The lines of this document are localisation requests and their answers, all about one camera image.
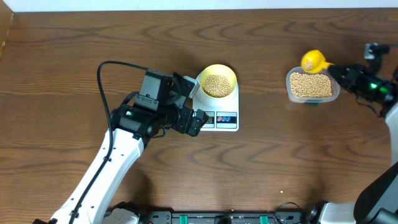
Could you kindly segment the yellow bowl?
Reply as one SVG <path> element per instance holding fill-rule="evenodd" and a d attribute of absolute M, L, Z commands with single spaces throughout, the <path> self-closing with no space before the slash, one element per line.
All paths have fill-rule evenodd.
<path fill-rule="evenodd" d="M 238 81 L 236 78 L 236 74 L 234 73 L 234 71 L 231 68 L 229 68 L 226 65 L 222 65 L 222 64 L 214 64 L 214 65 L 210 65 L 210 66 L 206 67 L 200 74 L 199 82 L 200 82 L 200 86 L 201 86 L 202 90 L 203 90 L 203 83 L 209 75 L 224 75 L 230 80 L 233 90 L 228 96 L 231 96 L 233 94 L 233 91 L 235 91 L 235 89 L 237 89 L 237 87 L 238 87 Z"/>

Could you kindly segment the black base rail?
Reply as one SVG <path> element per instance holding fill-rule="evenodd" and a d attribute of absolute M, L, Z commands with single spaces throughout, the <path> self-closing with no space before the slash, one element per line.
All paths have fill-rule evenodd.
<path fill-rule="evenodd" d="M 295 224 L 303 223 L 304 214 L 300 211 L 259 212 L 259 213 L 188 213 L 170 211 L 151 211 L 143 214 L 133 213 L 131 217 L 123 210 L 108 215 L 104 223 L 137 224 Z"/>

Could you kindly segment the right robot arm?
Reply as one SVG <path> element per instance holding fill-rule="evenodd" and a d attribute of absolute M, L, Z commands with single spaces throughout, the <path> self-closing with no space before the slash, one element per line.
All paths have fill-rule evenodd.
<path fill-rule="evenodd" d="M 312 212 L 314 223 L 397 223 L 397 72 L 392 78 L 378 76 L 382 58 L 390 52 L 391 45 L 366 44 L 366 65 L 352 63 L 337 65 L 326 61 L 319 50 L 313 50 L 302 58 L 302 67 L 311 73 L 326 70 L 334 81 L 356 97 L 356 102 L 379 104 L 377 116 L 385 121 L 391 165 L 372 181 L 355 202 L 325 202 Z"/>

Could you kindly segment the yellow measuring scoop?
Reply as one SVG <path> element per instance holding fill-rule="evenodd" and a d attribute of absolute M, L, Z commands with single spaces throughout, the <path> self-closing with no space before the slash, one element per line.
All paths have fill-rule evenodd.
<path fill-rule="evenodd" d="M 319 50 L 311 50 L 304 54 L 301 59 L 301 67 L 303 68 L 303 63 L 307 60 L 312 61 L 313 69 L 310 71 L 306 71 L 308 73 L 318 73 L 322 70 L 327 70 L 329 66 L 333 65 L 326 61 L 325 56 Z"/>

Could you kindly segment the clear plastic container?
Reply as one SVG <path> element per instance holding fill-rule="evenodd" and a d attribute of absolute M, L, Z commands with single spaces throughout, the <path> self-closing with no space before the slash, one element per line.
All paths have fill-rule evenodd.
<path fill-rule="evenodd" d="M 288 98 L 294 103 L 327 103 L 340 94 L 339 84 L 326 70 L 312 74 L 295 67 L 286 76 L 286 86 Z"/>

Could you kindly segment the pile of soybeans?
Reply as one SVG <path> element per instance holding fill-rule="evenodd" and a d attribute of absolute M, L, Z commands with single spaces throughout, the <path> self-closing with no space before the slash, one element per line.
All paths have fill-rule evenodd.
<path fill-rule="evenodd" d="M 322 74 L 291 74 L 290 87 L 294 95 L 303 98 L 328 98 L 332 96 L 331 80 Z"/>

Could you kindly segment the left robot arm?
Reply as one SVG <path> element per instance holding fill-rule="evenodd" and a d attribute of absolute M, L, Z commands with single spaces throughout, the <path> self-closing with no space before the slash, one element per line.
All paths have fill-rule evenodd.
<path fill-rule="evenodd" d="M 141 90 L 130 93 L 121 106 L 108 113 L 101 148 L 69 199 L 50 223 L 139 223 L 140 215 L 127 208 L 107 211 L 121 181 L 159 131 L 174 129 L 197 136 L 207 122 L 202 110 L 185 106 L 199 89 L 188 76 L 147 70 Z"/>

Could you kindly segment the soybeans in yellow bowl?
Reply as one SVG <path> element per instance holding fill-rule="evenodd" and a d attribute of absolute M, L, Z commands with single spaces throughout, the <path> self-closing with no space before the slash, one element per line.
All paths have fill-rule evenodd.
<path fill-rule="evenodd" d="M 228 96 L 232 90 L 230 80 L 224 75 L 209 75 L 203 83 L 204 92 L 214 98 Z"/>

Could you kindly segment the soybeans in yellow scoop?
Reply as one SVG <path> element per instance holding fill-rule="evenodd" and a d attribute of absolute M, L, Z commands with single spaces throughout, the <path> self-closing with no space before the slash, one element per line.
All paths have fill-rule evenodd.
<path fill-rule="evenodd" d="M 313 69 L 313 63 L 310 60 L 307 60 L 303 63 L 303 69 L 306 71 L 310 71 Z"/>

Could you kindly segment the white digital kitchen scale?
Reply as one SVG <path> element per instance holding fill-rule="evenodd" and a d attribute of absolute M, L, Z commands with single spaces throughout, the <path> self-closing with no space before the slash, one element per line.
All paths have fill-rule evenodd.
<path fill-rule="evenodd" d="M 208 121 L 202 131 L 235 132 L 239 129 L 239 85 L 231 96 L 226 98 L 211 98 L 198 89 L 193 97 L 194 111 L 203 110 L 208 115 Z"/>

